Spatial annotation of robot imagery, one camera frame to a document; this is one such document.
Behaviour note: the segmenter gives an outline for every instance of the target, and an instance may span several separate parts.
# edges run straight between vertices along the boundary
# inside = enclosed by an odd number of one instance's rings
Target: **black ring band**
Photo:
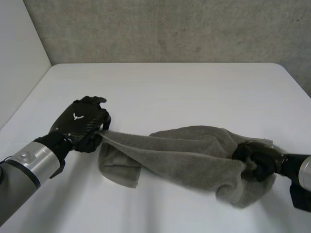
[[[22,164],[11,159],[6,160],[5,163],[12,165],[21,170],[22,172],[24,172],[29,177],[29,179],[35,184],[37,189],[41,186],[37,176],[35,176],[28,168],[25,168]]]

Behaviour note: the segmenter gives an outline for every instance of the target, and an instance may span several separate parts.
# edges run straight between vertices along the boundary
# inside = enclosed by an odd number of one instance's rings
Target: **robotic hand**
[[[93,152],[108,130],[111,117],[100,107],[106,99],[84,97],[74,101],[52,125],[49,134],[37,138],[0,163],[0,226],[49,178],[61,173],[71,150]]]
[[[253,176],[259,182],[273,173],[290,178],[292,180],[290,193],[294,207],[311,212],[310,155],[283,154],[274,147],[251,141],[239,144],[232,159],[253,161],[256,164]]]

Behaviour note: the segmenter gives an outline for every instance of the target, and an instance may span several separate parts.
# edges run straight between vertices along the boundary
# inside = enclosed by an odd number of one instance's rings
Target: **gray towel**
[[[216,191],[217,198],[243,208],[267,193],[275,180],[274,175],[263,182],[243,175],[254,169],[254,164],[232,160],[231,156],[239,143],[258,139],[226,129],[190,126],[150,136],[112,131],[101,131],[100,135],[100,172],[127,187],[136,187],[143,166],[185,187]],[[259,140],[272,144],[271,140]]]

